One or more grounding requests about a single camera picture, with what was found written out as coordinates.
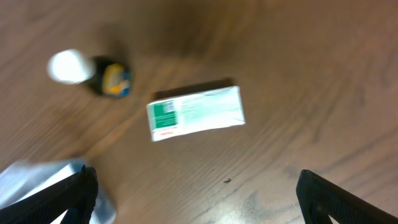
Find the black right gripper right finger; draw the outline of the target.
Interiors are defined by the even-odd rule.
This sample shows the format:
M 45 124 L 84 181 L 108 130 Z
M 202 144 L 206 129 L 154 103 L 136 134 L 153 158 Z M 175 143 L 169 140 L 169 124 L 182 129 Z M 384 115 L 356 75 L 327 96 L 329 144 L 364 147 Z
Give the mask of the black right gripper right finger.
M 393 223 L 397 217 L 367 203 L 310 170 L 302 170 L 296 194 L 305 223 Z

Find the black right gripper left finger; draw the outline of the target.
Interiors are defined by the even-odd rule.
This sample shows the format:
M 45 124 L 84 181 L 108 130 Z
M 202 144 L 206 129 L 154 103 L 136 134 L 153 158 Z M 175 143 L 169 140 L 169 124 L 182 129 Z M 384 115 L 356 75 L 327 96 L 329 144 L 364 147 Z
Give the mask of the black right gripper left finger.
M 49 224 L 64 214 L 62 223 L 89 224 L 98 191 L 95 168 L 82 166 L 66 179 L 1 209 L 1 223 Z

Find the white green medicine box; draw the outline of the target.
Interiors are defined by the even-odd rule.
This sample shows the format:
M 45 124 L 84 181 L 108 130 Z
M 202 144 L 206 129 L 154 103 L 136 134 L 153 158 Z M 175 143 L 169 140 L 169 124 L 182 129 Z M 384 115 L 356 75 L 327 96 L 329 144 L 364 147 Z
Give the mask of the white green medicine box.
M 238 86 L 153 101 L 147 115 L 154 142 L 246 123 Z

